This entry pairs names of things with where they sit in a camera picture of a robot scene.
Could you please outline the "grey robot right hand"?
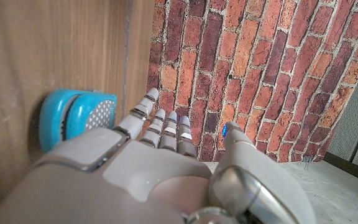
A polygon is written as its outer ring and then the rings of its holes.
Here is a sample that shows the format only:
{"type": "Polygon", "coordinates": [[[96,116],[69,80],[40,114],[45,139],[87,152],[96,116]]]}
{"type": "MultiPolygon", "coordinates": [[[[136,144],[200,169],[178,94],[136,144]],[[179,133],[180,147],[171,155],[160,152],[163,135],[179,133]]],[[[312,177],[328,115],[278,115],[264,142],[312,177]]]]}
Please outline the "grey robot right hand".
{"type": "Polygon", "coordinates": [[[196,159],[188,117],[156,112],[151,89],[113,129],[41,157],[0,204],[0,223],[315,223],[300,184],[233,121],[215,170],[196,159]]]}

